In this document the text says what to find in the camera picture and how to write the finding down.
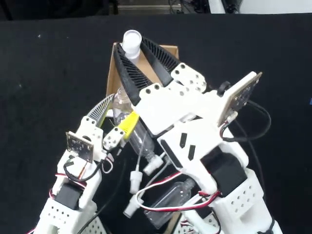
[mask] clear plastic bottle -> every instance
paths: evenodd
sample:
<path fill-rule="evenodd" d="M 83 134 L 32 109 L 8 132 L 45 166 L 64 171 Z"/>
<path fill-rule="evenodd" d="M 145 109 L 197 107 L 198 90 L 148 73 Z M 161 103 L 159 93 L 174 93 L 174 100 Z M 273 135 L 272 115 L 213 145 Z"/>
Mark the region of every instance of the clear plastic bottle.
<path fill-rule="evenodd" d="M 121 86 L 115 94 L 113 100 L 114 123 L 116 125 L 120 124 L 120 122 L 124 120 L 131 112 L 131 102 L 125 90 Z M 150 162 L 151 159 L 155 156 L 154 142 L 140 121 L 136 124 L 135 129 L 131 133 L 129 142 L 137 155 L 140 153 L 140 149 L 143 147 L 141 156 L 145 157 L 148 162 Z"/>
<path fill-rule="evenodd" d="M 195 182 L 190 178 L 184 182 L 176 182 L 152 207 L 182 206 L 191 198 L 191 189 L 194 186 Z M 145 211 L 144 213 L 157 229 L 161 228 L 173 215 L 173 212 Z"/>

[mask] yellow connector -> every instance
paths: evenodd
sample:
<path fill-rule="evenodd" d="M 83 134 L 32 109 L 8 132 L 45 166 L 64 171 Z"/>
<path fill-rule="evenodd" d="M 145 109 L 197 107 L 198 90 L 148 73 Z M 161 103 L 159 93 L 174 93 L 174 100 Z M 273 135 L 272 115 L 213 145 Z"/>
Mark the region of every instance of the yellow connector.
<path fill-rule="evenodd" d="M 132 111 L 119 125 L 118 127 L 120 129 L 122 129 L 124 132 L 125 132 L 125 135 L 124 135 L 124 139 L 127 140 L 133 129 L 135 128 L 137 122 L 138 122 L 138 119 L 139 119 L 139 115 Z"/>

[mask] black table surface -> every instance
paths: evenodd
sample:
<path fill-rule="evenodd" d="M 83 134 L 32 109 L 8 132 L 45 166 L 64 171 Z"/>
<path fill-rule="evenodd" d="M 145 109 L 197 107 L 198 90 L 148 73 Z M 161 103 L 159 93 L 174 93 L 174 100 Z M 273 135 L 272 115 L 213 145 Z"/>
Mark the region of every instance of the black table surface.
<path fill-rule="evenodd" d="M 263 71 L 252 99 L 272 116 L 254 146 L 262 163 L 267 205 L 284 233 L 310 233 L 312 14 L 109 16 L 0 23 L 1 233 L 35 226 L 55 181 L 65 132 L 75 131 L 105 96 L 112 44 L 137 29 L 159 44 L 177 45 L 180 59 L 213 86 Z M 239 119 L 259 130 L 255 112 Z M 243 145 L 247 153 L 250 150 Z M 128 148 L 128 171 L 135 155 Z M 96 196 L 105 201 L 118 163 Z M 151 233 L 142 212 L 127 219 L 124 186 L 101 219 L 114 234 Z"/>

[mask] circuit board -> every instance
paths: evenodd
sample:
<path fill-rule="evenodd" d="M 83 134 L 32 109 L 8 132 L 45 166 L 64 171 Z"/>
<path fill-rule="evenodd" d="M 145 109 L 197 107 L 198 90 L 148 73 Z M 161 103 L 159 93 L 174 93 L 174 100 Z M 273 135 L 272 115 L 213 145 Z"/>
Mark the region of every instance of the circuit board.
<path fill-rule="evenodd" d="M 258 73 L 244 85 L 239 87 L 229 98 L 221 118 L 219 119 L 218 126 L 221 126 L 226 119 L 234 112 L 239 111 L 246 105 L 250 95 L 252 94 L 254 87 L 258 84 L 262 72 Z"/>
<path fill-rule="evenodd" d="M 67 150 L 69 152 L 75 152 L 78 157 L 92 162 L 93 160 L 93 144 L 87 139 L 79 138 L 72 132 L 66 133 L 67 138 Z"/>

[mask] brown cardboard box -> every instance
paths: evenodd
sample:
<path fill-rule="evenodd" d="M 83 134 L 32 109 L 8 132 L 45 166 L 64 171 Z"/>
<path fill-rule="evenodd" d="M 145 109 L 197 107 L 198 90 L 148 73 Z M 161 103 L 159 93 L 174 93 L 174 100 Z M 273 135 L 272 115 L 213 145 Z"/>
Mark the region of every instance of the brown cardboard box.
<path fill-rule="evenodd" d="M 109 72 L 108 72 L 108 78 L 107 78 L 107 88 L 106 88 L 106 96 L 110 94 L 116 93 L 117 89 L 121 86 L 120 77 L 117 71 L 117 68 L 115 66 L 115 60 L 114 60 L 114 46 L 112 49 L 112 55 L 111 55 L 111 63 L 109 66 Z M 163 48 L 168 50 L 171 54 L 173 54 L 176 58 L 179 58 L 178 53 L 178 47 L 174 45 L 162 45 Z M 153 71 L 152 67 L 148 63 L 146 57 L 143 55 L 143 53 L 140 53 L 140 57 L 138 59 L 137 65 L 136 65 L 152 82 L 159 82 L 159 79 L 155 72 Z"/>

